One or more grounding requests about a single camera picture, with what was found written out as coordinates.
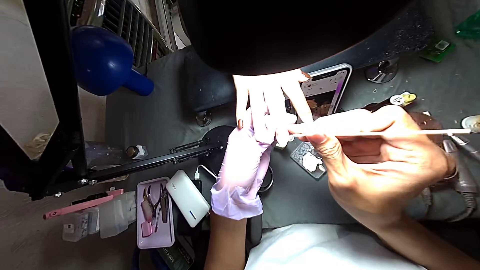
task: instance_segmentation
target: clear plastic container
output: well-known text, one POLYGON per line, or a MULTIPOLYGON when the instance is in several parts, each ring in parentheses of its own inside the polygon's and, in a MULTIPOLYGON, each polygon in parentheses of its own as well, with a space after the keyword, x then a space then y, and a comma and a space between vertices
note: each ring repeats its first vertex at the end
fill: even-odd
POLYGON ((100 231, 98 206, 87 208, 84 211, 88 213, 88 234, 100 231))
POLYGON ((128 228, 128 203, 125 198, 123 194, 118 195, 98 206, 100 238, 115 236, 128 228))
POLYGON ((62 239, 77 242, 88 235, 88 212, 79 211, 64 217, 62 239))

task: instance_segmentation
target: pink tool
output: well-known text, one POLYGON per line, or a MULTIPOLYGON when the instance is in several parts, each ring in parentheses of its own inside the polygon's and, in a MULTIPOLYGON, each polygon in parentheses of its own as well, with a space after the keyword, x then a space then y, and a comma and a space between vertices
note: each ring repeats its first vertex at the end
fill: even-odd
POLYGON ((79 204, 70 205, 70 206, 67 206, 67 207, 64 207, 64 208, 60 208, 60 209, 53 210, 53 211, 50 211, 48 213, 45 213, 43 215, 43 219, 48 220, 48 219, 51 219, 51 218, 56 217, 56 216, 66 215, 66 214, 69 214, 69 213, 73 213, 73 212, 76 212, 76 211, 87 209, 87 208, 102 204, 104 202, 108 202, 112 199, 113 199, 113 195, 109 195, 107 197, 103 197, 103 198, 99 198, 99 199, 95 199, 95 200, 91 200, 91 201, 87 201, 87 202, 83 202, 83 203, 79 203, 79 204))

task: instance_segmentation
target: lavender latex glove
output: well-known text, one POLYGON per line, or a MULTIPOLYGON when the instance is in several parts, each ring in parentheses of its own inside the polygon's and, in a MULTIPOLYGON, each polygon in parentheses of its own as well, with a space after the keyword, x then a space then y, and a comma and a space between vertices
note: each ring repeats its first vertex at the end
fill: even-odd
POLYGON ((222 167, 211 189, 213 212, 234 220, 263 213, 257 192, 268 170, 276 129, 279 125, 292 124, 297 120, 295 115, 287 114, 285 122, 280 124, 270 115, 264 115, 266 132, 265 129, 262 132, 266 136, 263 142, 258 142, 250 108, 245 116, 244 128, 235 128, 228 137, 222 167))

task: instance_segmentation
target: charging cable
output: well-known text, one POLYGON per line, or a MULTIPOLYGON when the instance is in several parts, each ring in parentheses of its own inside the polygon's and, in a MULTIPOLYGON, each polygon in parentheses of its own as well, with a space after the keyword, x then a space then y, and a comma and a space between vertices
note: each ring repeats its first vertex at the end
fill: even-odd
POLYGON ((211 172, 209 169, 207 169, 204 165, 200 164, 200 165, 197 166, 197 171, 195 172, 195 176, 194 176, 195 180, 200 179, 200 172, 198 171, 198 169, 200 167, 204 168, 205 171, 207 171, 211 176, 215 177, 215 179, 216 179, 216 175, 213 172, 211 172))

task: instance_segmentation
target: green package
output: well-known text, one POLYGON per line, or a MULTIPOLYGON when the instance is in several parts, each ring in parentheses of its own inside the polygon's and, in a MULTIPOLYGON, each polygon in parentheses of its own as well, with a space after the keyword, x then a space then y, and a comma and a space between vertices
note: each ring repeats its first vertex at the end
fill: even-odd
POLYGON ((427 47, 420 52, 420 57, 440 63, 445 55, 454 48, 454 43, 434 36, 429 41, 427 47))
POLYGON ((480 10, 456 27, 456 35, 461 38, 480 38, 480 10))

